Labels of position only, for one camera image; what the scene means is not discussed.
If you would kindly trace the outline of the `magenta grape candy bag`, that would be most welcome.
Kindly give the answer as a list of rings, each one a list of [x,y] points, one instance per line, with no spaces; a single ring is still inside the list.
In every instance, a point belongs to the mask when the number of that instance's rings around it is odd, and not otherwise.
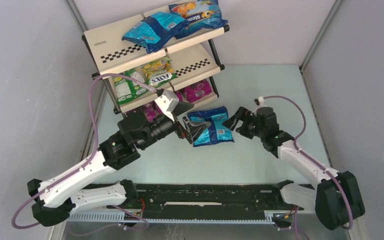
[[[182,93],[179,90],[175,91],[174,93],[178,97],[179,102],[183,102],[184,101],[183,95],[182,95]]]
[[[152,122],[160,114],[153,101],[128,111],[126,115],[134,112],[144,113],[148,122]]]
[[[180,90],[185,100],[189,103],[195,103],[203,97],[208,96],[213,92],[213,89],[208,80],[203,79],[193,83]]]

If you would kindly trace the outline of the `teal blue candy bag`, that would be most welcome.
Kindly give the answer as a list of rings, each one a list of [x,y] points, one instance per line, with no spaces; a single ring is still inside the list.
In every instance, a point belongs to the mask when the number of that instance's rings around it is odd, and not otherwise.
[[[121,39],[144,47],[151,54],[162,50],[171,38],[188,26],[185,18],[158,11],[136,23]]]
[[[229,119],[228,110],[225,106],[189,112],[187,117],[193,122],[210,123],[210,126],[193,142],[194,148],[235,142],[232,131],[223,125]]]

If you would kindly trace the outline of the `green Fox's candy bag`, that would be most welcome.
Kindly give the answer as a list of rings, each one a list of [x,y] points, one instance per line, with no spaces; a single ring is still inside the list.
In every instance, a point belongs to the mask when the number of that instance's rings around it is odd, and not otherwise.
[[[141,68],[147,85],[154,88],[159,88],[178,77],[172,67],[171,58],[169,56],[164,56],[145,63]]]

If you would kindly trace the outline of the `green candy bag nutrition side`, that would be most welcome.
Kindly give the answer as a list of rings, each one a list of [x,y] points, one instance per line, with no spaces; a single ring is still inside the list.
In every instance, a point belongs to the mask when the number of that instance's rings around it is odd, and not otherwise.
[[[135,67],[122,73],[122,75],[131,77],[138,80],[139,82],[147,85],[144,79],[143,70],[140,67]],[[114,89],[119,105],[127,104],[133,100],[143,96],[149,90],[136,82],[127,80],[121,77],[114,77]]]

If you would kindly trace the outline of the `blue fruit candy bag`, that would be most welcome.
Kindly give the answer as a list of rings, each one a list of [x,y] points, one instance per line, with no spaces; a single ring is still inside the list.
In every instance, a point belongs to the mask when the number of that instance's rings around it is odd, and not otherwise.
[[[218,0],[197,0],[170,4],[168,9],[171,14],[180,16],[189,22],[189,25],[175,36],[177,40],[202,29],[219,29],[228,24],[228,20],[223,19]]]

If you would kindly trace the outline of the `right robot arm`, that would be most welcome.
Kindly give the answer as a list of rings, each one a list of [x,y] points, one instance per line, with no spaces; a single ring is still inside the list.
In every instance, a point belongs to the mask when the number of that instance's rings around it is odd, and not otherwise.
[[[259,138],[265,150],[292,166],[311,184],[311,188],[292,181],[278,184],[284,203],[314,212],[329,230],[350,224],[366,213],[355,175],[312,158],[293,136],[280,129],[273,108],[263,106],[252,112],[240,107],[223,125],[243,137]]]

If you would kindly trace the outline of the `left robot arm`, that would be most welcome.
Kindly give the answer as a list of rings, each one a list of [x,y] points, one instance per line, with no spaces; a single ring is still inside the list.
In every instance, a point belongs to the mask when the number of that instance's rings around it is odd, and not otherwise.
[[[126,114],[117,124],[119,130],[87,158],[49,180],[28,182],[28,192],[34,200],[33,217],[42,226],[50,227],[77,212],[110,205],[135,205],[139,194],[131,180],[93,188],[89,185],[139,159],[139,150],[145,150],[172,133],[193,144],[211,126],[208,121],[196,122],[187,117],[182,120],[180,123],[159,114],[149,122],[142,111]]]

